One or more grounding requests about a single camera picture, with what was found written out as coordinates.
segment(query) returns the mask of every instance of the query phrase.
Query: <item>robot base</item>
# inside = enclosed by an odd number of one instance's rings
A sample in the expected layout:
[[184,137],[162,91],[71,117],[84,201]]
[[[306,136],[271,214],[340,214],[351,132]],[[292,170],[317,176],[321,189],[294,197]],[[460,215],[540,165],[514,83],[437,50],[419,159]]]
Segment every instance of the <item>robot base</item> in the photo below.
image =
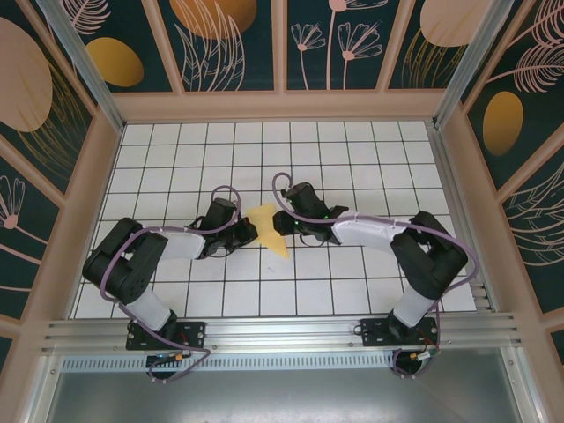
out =
[[[141,326],[130,322],[128,324],[127,342],[125,349],[128,351],[173,351],[170,345],[163,344],[145,332]],[[175,333],[170,339],[176,344],[193,346],[196,348],[204,347],[205,323],[204,322],[178,322]]]
[[388,330],[388,317],[360,320],[360,330],[356,333],[362,336],[363,346],[397,346],[397,345],[425,345],[425,338],[421,336],[422,331],[428,339],[436,344],[437,342],[437,323],[433,317],[423,317],[417,329],[409,336],[398,340]]

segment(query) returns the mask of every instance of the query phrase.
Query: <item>white tile floor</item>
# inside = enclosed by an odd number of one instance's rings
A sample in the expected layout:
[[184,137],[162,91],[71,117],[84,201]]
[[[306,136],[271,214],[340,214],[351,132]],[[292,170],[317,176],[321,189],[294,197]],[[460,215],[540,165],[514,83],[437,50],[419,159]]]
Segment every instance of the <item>white tile floor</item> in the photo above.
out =
[[[93,246],[122,217],[187,225],[222,184],[241,192],[243,209],[275,203],[271,178],[280,171],[311,182],[328,206],[398,217],[421,209],[454,233],[423,122],[131,125]],[[387,313],[406,287],[395,258],[380,251],[307,247],[297,237],[287,244],[290,260],[253,243],[227,259],[161,262],[153,289],[177,315],[207,318]],[[468,286],[442,301],[447,312],[475,309]],[[72,317],[123,315],[82,282]]]

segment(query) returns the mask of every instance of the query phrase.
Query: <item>purple cable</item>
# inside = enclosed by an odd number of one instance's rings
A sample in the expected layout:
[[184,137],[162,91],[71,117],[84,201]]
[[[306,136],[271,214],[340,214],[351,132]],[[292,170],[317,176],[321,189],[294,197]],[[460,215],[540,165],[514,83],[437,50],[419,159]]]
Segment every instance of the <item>purple cable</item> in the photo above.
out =
[[156,377],[153,376],[152,371],[155,368],[155,366],[157,366],[159,363],[155,362],[152,364],[151,367],[149,367],[149,376],[151,377],[153,382],[158,382],[158,383],[167,383],[167,382],[173,382],[173,381],[177,381],[178,379],[184,377],[185,375],[187,375],[194,367],[196,367],[198,364],[200,364],[202,361],[204,361],[205,359],[207,359],[210,354],[212,353],[210,350],[206,349],[206,348],[196,348],[196,347],[192,347],[192,346],[187,346],[187,345],[181,345],[181,344],[176,344],[175,342],[169,341],[168,339],[163,338],[162,336],[160,336],[158,333],[154,332],[153,330],[151,330],[149,327],[147,327],[143,322],[140,322],[135,315],[133,315],[126,307],[124,307],[123,304],[120,303],[119,300],[109,297],[106,294],[106,285],[108,284],[108,279],[109,279],[109,275],[112,272],[112,270],[114,269],[115,264],[117,263],[117,261],[119,260],[119,258],[122,256],[122,254],[125,252],[125,250],[137,239],[139,238],[141,235],[143,234],[147,234],[148,232],[182,232],[182,233],[189,233],[189,234],[216,234],[217,232],[221,232],[224,229],[226,229],[227,227],[231,226],[239,217],[239,215],[241,214],[241,196],[239,195],[239,192],[229,186],[229,185],[221,185],[219,187],[217,187],[212,193],[211,193],[211,200],[213,201],[213,199],[215,198],[215,194],[223,188],[227,188],[229,189],[231,192],[233,192],[235,194],[235,196],[237,197],[237,200],[235,202],[235,205],[237,207],[236,211],[234,212],[233,217],[231,218],[231,220],[229,220],[225,225],[220,226],[216,229],[211,229],[211,230],[207,230],[207,231],[202,231],[199,229],[192,229],[189,227],[176,227],[176,226],[162,226],[162,227],[158,227],[158,226],[153,226],[153,227],[145,227],[143,229],[141,229],[138,232],[135,232],[123,245],[120,249],[117,250],[117,252],[115,253],[115,256],[112,258],[112,260],[109,262],[108,268],[106,269],[106,271],[104,272],[104,275],[102,277],[102,280],[100,282],[100,295],[101,297],[106,300],[106,301],[110,301],[113,303],[119,303],[119,309],[125,313],[127,316],[129,316],[134,322],[136,322],[139,326],[141,326],[141,328],[143,328],[147,333],[149,333],[149,335],[151,335],[153,338],[159,340],[160,342],[162,342],[163,344],[167,344],[170,346],[173,346],[174,348],[178,348],[179,350],[183,350],[183,351],[191,351],[194,353],[204,353],[204,356],[201,357],[200,359],[198,359],[194,364],[192,364],[190,367],[188,367],[186,370],[183,370],[181,373],[177,373],[171,377],[169,377],[168,379],[157,379]]
[[[472,261],[474,262],[474,268],[472,269],[472,272],[470,273],[470,275],[468,275],[463,280],[456,282],[455,284],[450,285],[445,290],[444,293],[447,293],[448,291],[451,291],[455,288],[458,288],[459,286],[461,286],[463,284],[468,283],[470,280],[474,279],[479,272],[479,260],[478,260],[478,256],[476,256],[476,253],[474,251],[472,251],[470,248],[468,248],[463,242],[457,240],[456,238],[453,238],[449,234],[445,234],[444,232],[437,231],[437,230],[431,229],[429,227],[414,225],[413,223],[400,222],[400,221],[394,220],[394,219],[386,219],[386,218],[381,218],[381,217],[377,217],[377,216],[363,216],[363,215],[359,215],[359,214],[357,214],[355,216],[345,216],[345,217],[336,218],[336,219],[310,219],[310,218],[306,218],[304,216],[300,216],[295,211],[293,211],[292,209],[287,207],[284,204],[284,202],[282,201],[282,198],[280,198],[280,195],[279,195],[279,193],[276,189],[276,181],[280,176],[284,176],[285,178],[287,178],[287,180],[289,182],[289,186],[292,187],[292,176],[290,176],[286,172],[278,172],[272,178],[272,191],[274,193],[274,197],[276,198],[276,201],[278,202],[278,205],[282,208],[282,210],[284,210],[286,213],[288,213],[294,219],[301,220],[302,222],[314,223],[314,224],[328,224],[328,223],[334,224],[334,223],[340,223],[340,222],[350,222],[350,221],[355,221],[355,220],[369,220],[369,221],[373,221],[373,222],[377,222],[377,223],[383,223],[383,224],[392,225],[392,226],[406,227],[406,228],[409,228],[409,229],[414,229],[418,232],[426,232],[428,234],[438,236],[438,237],[442,238],[443,240],[446,240],[446,241],[458,246],[459,248],[461,248],[469,257],[471,257]],[[431,311],[434,308],[436,309],[436,321],[437,321],[437,343],[436,343],[436,346],[439,346],[439,344],[441,342],[441,324],[440,324],[440,321],[439,321],[439,301],[440,300],[437,300],[428,310],[428,311]],[[396,365],[397,356],[401,352],[402,352],[401,348],[394,351],[394,355],[392,357],[392,370],[394,371],[394,373],[396,373],[396,375],[401,375],[401,374],[408,375],[404,370],[397,367],[397,365]],[[420,374],[424,373],[424,371],[426,371],[427,368],[429,367],[429,364],[430,363],[428,363],[426,365],[426,367],[424,367],[419,373]]]

